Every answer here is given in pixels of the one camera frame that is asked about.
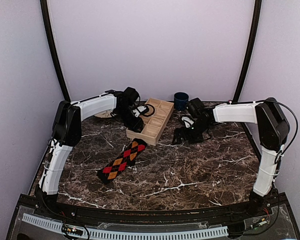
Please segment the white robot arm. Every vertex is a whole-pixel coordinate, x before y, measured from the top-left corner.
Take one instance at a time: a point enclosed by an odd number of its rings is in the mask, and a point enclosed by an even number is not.
[[[241,104],[222,103],[209,108],[205,107],[199,98],[195,98],[187,104],[187,110],[196,120],[192,121],[190,126],[188,121],[185,127],[174,131],[172,144],[180,144],[182,139],[188,140],[189,143],[200,143],[204,140],[202,133],[213,123],[241,122],[258,125],[261,160],[249,197],[251,214],[272,189],[290,130],[286,116],[276,102],[276,99],[268,98],[264,101]]]
[[[129,129],[141,132],[143,120],[135,116],[130,106],[139,97],[138,92],[128,87],[124,92],[109,91],[82,101],[59,104],[49,141],[48,159],[39,187],[47,195],[56,195],[66,160],[73,147],[81,139],[81,122],[95,114],[115,110]]]
[[[260,105],[260,103],[234,105],[227,103],[220,104],[213,109],[214,120],[217,123],[241,122],[258,124],[256,113],[256,106],[258,105]],[[289,125],[287,121],[284,122],[284,128],[286,134],[288,134]],[[253,191],[261,197],[264,197],[269,193],[273,180],[278,175],[278,173],[276,173],[278,164],[277,159],[279,157],[278,154],[283,152],[284,147],[285,145],[283,144],[283,142],[276,147],[270,147],[271,149],[261,146],[261,161],[259,165],[259,172],[253,186]]]

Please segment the wooden tray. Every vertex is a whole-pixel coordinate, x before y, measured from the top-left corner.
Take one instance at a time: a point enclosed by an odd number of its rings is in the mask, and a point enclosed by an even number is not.
[[[146,104],[154,106],[155,113],[152,116],[140,116],[144,122],[144,128],[141,133],[126,130],[126,136],[130,139],[142,139],[147,144],[155,146],[164,131],[167,122],[174,110],[174,104],[168,101],[162,101],[150,98]]]

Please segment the lavender wall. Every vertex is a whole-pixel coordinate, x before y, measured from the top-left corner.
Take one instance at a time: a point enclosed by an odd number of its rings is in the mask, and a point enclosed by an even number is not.
[[[135,87],[142,99],[185,91],[228,100],[240,75],[254,0],[51,0],[73,100]]]
[[[241,101],[273,96],[288,105],[300,124],[300,1],[266,0],[247,80]],[[287,112],[292,126],[294,119]],[[257,128],[249,126],[259,142]],[[286,152],[277,180],[280,192],[286,192],[300,228],[300,130]]]
[[[0,0],[0,240],[28,193],[61,100],[40,1]]]

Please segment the blue mug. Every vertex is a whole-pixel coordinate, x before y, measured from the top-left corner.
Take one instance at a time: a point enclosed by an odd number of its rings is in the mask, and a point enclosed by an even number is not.
[[[189,95],[185,92],[177,92],[174,94],[174,108],[178,111],[186,110]]]

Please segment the orange diamond pattern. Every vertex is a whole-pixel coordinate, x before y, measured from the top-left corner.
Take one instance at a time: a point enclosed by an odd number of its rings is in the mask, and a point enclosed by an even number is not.
[[[113,166],[121,164],[122,160],[123,160],[123,158],[119,158],[119,159],[115,160],[113,163]]]
[[[108,179],[115,179],[116,176],[117,176],[118,172],[117,171],[114,171],[114,172],[110,172],[109,176],[108,176]]]
[[[132,143],[112,162],[99,170],[97,176],[104,184],[112,182],[127,166],[136,164],[136,157],[146,148],[147,144],[141,139],[135,138]]]

